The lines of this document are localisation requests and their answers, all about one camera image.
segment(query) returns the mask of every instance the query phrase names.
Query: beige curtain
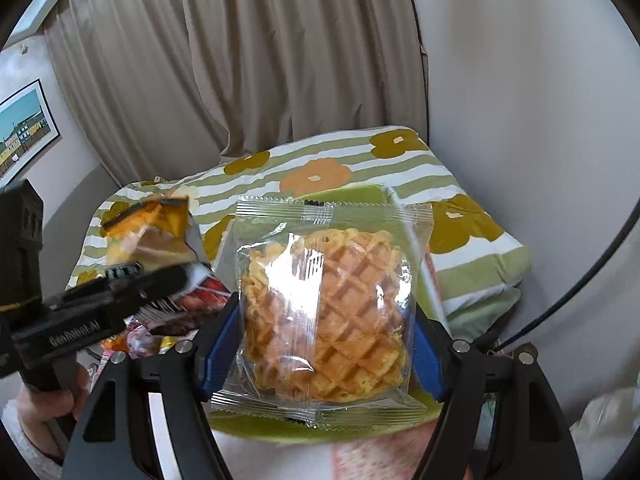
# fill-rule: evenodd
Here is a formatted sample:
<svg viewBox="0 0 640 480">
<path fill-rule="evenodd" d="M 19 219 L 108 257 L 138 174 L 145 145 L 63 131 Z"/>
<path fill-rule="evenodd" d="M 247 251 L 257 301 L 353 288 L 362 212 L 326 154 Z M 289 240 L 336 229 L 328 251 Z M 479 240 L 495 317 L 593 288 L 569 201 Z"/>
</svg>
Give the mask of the beige curtain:
<svg viewBox="0 0 640 480">
<path fill-rule="evenodd" d="M 411 0 L 60 0 L 44 31 L 123 184 L 343 128 L 426 134 Z"/>
</svg>

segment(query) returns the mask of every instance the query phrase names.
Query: packaged waffle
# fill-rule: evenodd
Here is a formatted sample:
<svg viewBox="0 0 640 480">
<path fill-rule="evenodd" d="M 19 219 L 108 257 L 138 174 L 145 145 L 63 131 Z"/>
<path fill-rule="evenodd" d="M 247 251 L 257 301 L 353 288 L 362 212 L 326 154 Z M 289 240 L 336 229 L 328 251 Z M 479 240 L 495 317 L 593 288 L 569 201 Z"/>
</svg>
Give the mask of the packaged waffle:
<svg viewBox="0 0 640 480">
<path fill-rule="evenodd" d="M 222 310 L 230 294 L 213 275 L 187 198 L 153 196 L 132 205 L 102 226 L 107 235 L 106 275 L 112 278 L 185 264 L 183 290 L 144 305 L 136 314 L 143 325 L 130 333 L 140 355 L 158 352 L 160 338 L 182 336 Z"/>
<path fill-rule="evenodd" d="M 244 339 L 214 407 L 321 427 L 421 420 L 424 407 L 407 394 L 412 288 L 432 228 L 428 204 L 242 197 Z"/>
</svg>

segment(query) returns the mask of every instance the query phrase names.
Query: blue sky in picture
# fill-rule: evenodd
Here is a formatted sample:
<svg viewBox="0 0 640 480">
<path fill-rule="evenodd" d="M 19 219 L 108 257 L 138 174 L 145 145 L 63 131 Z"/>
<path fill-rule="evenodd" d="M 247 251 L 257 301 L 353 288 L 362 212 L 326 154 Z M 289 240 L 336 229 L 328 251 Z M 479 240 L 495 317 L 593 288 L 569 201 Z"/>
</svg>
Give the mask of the blue sky in picture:
<svg viewBox="0 0 640 480">
<path fill-rule="evenodd" d="M 38 93 L 31 90 L 0 112 L 0 142 L 11 135 L 14 124 L 40 111 Z"/>
</svg>

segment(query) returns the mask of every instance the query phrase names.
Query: picture frame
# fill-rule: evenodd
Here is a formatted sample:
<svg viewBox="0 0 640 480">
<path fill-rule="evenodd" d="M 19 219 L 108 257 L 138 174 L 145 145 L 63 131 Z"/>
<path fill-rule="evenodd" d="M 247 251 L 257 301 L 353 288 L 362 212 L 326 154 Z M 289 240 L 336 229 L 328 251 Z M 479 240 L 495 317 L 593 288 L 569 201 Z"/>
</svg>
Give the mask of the picture frame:
<svg viewBox="0 0 640 480">
<path fill-rule="evenodd" d="M 0 187 L 60 136 L 39 79 L 0 103 Z"/>
</svg>

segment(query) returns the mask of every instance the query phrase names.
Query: finger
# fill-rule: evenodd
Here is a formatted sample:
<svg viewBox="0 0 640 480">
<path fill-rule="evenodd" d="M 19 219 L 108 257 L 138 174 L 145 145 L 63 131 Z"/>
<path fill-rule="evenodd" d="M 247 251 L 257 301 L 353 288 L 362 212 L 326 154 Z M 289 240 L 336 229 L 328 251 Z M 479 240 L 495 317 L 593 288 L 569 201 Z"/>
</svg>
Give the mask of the finger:
<svg viewBox="0 0 640 480">
<path fill-rule="evenodd" d="M 78 398 L 76 399 L 76 404 L 74 405 L 74 410 L 72 412 L 74 419 L 78 420 L 82 415 L 82 410 L 84 410 L 84 405 L 86 404 L 86 400 L 89 398 L 89 392 L 86 390 L 82 390 Z"/>
<path fill-rule="evenodd" d="M 34 394 L 28 390 L 18 396 L 18 414 L 27 423 L 51 420 L 70 413 L 74 408 L 74 396 L 69 390 Z"/>
<path fill-rule="evenodd" d="M 89 372 L 86 371 L 86 368 L 83 367 L 80 363 L 78 363 L 78 375 L 76 376 L 76 381 L 78 382 L 78 386 L 83 390 L 87 389 L 89 385 Z"/>
</svg>

